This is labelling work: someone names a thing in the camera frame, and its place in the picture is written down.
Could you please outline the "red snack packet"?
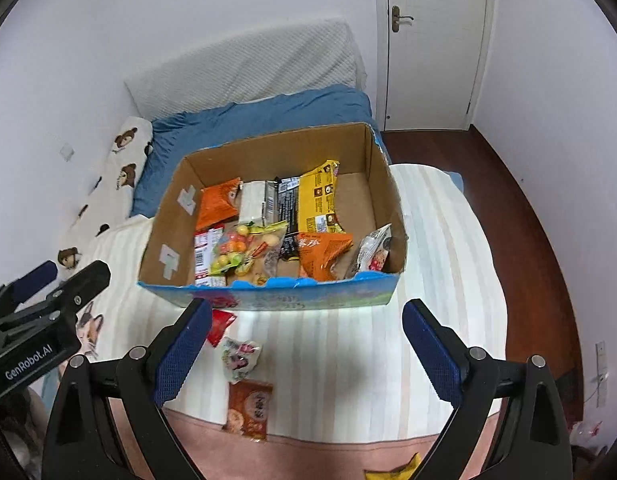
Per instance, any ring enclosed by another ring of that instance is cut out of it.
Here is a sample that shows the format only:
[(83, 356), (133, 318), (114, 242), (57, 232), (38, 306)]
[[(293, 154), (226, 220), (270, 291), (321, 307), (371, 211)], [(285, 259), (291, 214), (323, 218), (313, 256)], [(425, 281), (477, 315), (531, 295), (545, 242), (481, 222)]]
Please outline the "red snack packet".
[(223, 336), (225, 336), (226, 330), (231, 324), (237, 321), (237, 317), (228, 311), (214, 309), (212, 311), (212, 323), (206, 340), (213, 347), (216, 348)]

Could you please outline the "bear print bolster pillow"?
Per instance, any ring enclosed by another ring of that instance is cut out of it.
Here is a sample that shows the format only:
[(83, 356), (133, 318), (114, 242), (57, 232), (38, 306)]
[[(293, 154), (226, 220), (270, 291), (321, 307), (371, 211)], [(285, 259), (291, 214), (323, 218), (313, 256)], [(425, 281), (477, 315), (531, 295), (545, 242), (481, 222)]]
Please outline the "bear print bolster pillow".
[(100, 176), (59, 246), (59, 276), (66, 280), (89, 244), (130, 218), (135, 188), (152, 150), (151, 122), (127, 118), (114, 137)]

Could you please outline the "grey padded headboard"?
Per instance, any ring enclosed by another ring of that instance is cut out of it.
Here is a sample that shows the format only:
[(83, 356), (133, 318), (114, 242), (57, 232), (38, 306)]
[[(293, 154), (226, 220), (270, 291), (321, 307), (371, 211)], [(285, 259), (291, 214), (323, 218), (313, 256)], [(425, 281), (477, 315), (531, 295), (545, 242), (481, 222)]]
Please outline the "grey padded headboard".
[(333, 84), (363, 90), (366, 70), (344, 18), (247, 30), (165, 56), (124, 79), (141, 117), (200, 112)]

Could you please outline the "blue pillow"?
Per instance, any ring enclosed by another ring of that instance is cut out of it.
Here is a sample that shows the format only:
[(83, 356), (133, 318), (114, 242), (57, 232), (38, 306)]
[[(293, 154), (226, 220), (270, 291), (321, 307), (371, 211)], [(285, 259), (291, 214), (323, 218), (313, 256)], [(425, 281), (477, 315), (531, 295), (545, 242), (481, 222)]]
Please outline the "blue pillow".
[(154, 217), (179, 162), (192, 152), (253, 136), (353, 122), (364, 122), (382, 138), (366, 93), (345, 84), (154, 119), (152, 150), (130, 214)]

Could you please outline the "white door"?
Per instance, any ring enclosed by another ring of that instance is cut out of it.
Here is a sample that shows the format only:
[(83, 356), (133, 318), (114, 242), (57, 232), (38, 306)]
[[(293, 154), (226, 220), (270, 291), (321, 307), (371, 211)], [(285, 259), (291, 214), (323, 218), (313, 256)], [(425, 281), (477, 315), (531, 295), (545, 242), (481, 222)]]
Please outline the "white door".
[[(378, 0), (378, 114), (386, 131), (465, 130), (485, 70), (494, 0)], [(391, 8), (415, 21), (391, 30)]]

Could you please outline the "yellow egg biscuit bag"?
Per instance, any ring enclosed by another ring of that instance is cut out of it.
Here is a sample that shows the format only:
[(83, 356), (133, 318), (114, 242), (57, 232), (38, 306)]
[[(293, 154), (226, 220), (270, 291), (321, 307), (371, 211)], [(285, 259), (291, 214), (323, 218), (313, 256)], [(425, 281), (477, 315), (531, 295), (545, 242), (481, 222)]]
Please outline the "yellow egg biscuit bag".
[(278, 260), (286, 231), (255, 233), (250, 237), (242, 262), (236, 267), (237, 281), (264, 286), (278, 273)]

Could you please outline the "black striped snack pack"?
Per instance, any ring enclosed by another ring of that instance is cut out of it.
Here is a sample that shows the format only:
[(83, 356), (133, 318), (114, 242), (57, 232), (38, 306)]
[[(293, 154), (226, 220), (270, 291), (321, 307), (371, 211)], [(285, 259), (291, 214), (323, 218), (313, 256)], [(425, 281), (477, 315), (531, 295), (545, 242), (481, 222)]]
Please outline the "black striped snack pack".
[(264, 220), (266, 224), (287, 221), (291, 230), (298, 224), (300, 178), (276, 178), (265, 182)]

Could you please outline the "brown biscuit packet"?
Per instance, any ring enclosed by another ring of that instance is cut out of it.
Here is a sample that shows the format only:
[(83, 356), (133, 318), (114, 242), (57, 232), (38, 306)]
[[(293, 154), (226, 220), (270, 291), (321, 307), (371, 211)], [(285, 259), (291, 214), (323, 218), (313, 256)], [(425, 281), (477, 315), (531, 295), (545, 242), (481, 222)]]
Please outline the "brown biscuit packet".
[(265, 441), (273, 393), (274, 386), (268, 382), (244, 379), (230, 384), (223, 430), (254, 441)]

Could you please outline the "white cartoon snack packet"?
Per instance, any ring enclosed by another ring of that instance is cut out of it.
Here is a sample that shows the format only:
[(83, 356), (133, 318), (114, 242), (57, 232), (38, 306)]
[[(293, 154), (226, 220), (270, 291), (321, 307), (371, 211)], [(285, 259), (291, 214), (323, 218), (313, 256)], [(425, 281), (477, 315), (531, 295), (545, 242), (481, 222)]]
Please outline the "white cartoon snack packet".
[(258, 365), (263, 347), (256, 341), (240, 341), (224, 338), (222, 362), (225, 375), (231, 384), (246, 379)]

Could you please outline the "yellow snack bag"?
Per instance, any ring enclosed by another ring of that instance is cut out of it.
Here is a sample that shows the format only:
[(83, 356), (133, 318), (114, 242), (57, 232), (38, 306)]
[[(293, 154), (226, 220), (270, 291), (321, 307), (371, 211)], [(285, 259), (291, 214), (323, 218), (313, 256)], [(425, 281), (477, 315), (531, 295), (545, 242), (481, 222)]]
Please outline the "yellow snack bag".
[(342, 233), (335, 212), (335, 190), (340, 162), (328, 159), (302, 174), (299, 184), (298, 223), (305, 233)]

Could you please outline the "red white snack pack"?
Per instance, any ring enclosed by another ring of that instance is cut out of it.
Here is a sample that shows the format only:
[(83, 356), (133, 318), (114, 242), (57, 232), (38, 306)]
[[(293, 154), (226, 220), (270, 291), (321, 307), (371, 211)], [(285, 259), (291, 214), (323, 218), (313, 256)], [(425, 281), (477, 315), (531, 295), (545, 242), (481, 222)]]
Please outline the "red white snack pack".
[(224, 227), (198, 231), (194, 234), (194, 284), (197, 286), (224, 287), (223, 274), (213, 274), (214, 250), (223, 236)]

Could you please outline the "colourful candy ball bag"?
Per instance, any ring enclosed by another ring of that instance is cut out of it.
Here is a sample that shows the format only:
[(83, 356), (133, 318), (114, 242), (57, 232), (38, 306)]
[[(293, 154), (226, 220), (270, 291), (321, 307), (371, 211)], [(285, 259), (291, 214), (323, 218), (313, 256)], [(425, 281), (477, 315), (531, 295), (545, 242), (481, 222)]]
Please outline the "colourful candy ball bag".
[(213, 274), (234, 276), (236, 267), (242, 262), (250, 237), (255, 233), (284, 230), (287, 234), (289, 223), (279, 221), (269, 226), (237, 224), (223, 234), (214, 250)]

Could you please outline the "cardboard snack box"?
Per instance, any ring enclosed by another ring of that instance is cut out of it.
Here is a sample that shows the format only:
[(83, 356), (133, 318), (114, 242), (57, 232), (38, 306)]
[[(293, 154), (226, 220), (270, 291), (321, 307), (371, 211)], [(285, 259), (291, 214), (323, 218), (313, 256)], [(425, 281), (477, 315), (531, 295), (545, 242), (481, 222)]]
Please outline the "cardboard snack box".
[(397, 186), (372, 129), (331, 125), (179, 162), (138, 274), (179, 306), (301, 310), (391, 299), (406, 260)]

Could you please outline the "striped cat print blanket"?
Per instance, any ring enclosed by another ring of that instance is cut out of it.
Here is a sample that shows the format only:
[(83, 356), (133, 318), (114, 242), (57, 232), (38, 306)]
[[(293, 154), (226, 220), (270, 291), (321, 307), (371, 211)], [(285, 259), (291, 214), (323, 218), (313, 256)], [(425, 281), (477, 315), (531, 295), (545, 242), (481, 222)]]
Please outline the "striped cat print blanket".
[(507, 306), (491, 248), (443, 171), (395, 165), (406, 262), (397, 275), (314, 284), (277, 278), (211, 292), (227, 336), (257, 342), (251, 378), (273, 388), (263, 440), (237, 434), (220, 347), (205, 344), (165, 413), (210, 479), (360, 479), (427, 451), (451, 412), (403, 330), (422, 300), (469, 346), (503, 356)]

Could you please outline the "wall outlet with plug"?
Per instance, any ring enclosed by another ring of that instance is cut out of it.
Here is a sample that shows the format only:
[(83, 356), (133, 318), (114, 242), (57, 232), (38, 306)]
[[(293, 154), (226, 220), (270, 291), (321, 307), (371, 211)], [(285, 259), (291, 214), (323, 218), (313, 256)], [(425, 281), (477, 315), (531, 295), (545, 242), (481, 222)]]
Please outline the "wall outlet with plug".
[(596, 343), (596, 378), (593, 400), (597, 408), (604, 408), (608, 397), (608, 352), (604, 341)]

